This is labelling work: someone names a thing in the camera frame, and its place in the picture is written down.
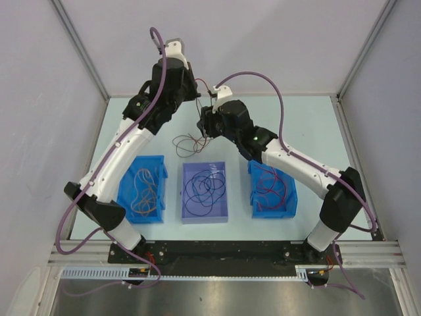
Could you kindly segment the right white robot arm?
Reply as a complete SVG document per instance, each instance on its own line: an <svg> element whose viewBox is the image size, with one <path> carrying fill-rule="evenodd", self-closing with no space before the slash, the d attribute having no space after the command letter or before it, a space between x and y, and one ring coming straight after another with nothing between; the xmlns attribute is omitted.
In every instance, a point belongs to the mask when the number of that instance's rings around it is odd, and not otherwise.
<svg viewBox="0 0 421 316"><path fill-rule="evenodd" d="M322 199L320 219L305 240L303 255L311 264L325 259L327 247L350 227L365 202L359 172L351 167L345 171L329 168L281 144L275 133L253 123L240 100L217 109L203 107L197 126L202 135L226 138L246 160L286 173Z"/></svg>

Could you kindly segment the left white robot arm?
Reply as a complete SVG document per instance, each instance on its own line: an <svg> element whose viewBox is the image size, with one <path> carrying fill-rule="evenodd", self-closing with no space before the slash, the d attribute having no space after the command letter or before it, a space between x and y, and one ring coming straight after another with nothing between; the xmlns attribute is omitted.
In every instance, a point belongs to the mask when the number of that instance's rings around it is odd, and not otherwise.
<svg viewBox="0 0 421 316"><path fill-rule="evenodd" d="M113 200L114 193L137 152L183 102L196 97L190 63L175 57L159 59L151 79L123 110L118 130L94 168L78 183L69 182L64 188L74 206L123 246L122 255L131 263L144 258L144 238L126 218L125 208Z"/></svg>

